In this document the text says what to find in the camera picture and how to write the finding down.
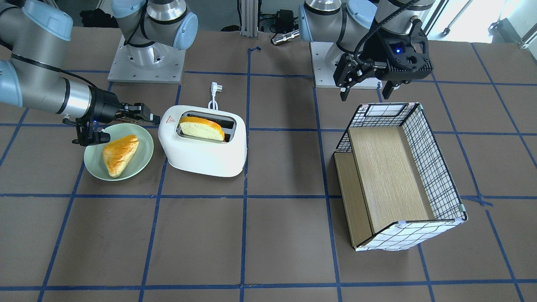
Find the green plate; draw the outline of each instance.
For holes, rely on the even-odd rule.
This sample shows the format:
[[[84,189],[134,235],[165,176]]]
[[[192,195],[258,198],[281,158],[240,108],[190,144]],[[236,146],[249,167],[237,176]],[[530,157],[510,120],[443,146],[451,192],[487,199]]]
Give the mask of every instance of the green plate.
[[[118,178],[112,178],[108,174],[108,170],[104,164],[103,148],[106,144],[102,143],[99,145],[87,146],[84,151],[84,164],[91,175],[104,181],[114,182],[133,177],[147,166],[149,160],[151,160],[151,157],[153,156],[154,148],[153,137],[147,130],[136,124],[125,123],[106,127],[103,132],[110,134],[110,141],[120,139],[129,134],[135,134],[138,136],[140,143],[138,144],[136,153],[134,153],[133,158],[127,165],[127,168],[125,168],[125,171],[123,171]]]

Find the toast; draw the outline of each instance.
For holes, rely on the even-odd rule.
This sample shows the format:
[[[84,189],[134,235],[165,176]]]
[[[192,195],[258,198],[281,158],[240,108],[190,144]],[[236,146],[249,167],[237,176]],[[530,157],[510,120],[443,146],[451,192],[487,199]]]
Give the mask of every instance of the toast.
[[[132,159],[140,141],[134,134],[109,142],[103,148],[103,161],[112,178],[118,178]]]
[[[183,117],[179,120],[183,134],[197,138],[224,141],[225,135],[222,127],[208,119],[198,117]]]

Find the wooden shelf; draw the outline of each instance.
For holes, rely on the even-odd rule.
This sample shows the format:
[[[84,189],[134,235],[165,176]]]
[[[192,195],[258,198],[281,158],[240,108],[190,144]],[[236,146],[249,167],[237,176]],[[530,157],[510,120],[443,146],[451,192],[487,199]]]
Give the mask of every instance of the wooden shelf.
[[[334,159],[336,161],[339,185],[343,195],[349,232],[351,233],[351,243],[355,247],[373,235],[367,215],[364,194],[362,193],[362,187],[352,153],[334,153]]]
[[[349,136],[353,152],[335,158],[353,246],[393,222],[434,219],[401,127],[349,128]]]

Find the wire mesh basket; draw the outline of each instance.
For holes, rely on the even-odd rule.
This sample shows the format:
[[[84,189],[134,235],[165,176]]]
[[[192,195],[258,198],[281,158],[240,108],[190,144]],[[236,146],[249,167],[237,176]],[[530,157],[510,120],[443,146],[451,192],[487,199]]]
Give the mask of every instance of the wire mesh basket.
[[[403,129],[434,215],[432,220],[394,221],[383,230],[373,233],[367,240],[353,246],[356,251],[408,249],[468,219],[421,104],[360,105],[339,141],[336,153],[352,152],[349,129],[353,127],[401,127]]]

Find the white toaster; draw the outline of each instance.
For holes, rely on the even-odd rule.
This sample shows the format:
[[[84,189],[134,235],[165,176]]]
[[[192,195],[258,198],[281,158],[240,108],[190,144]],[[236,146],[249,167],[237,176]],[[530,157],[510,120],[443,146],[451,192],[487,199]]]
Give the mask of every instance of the white toaster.
[[[211,120],[222,127],[224,141],[185,135],[182,117]],[[176,105],[166,110],[158,127],[158,139],[174,168],[205,175],[233,177],[246,162],[246,126],[236,114],[194,106]]]

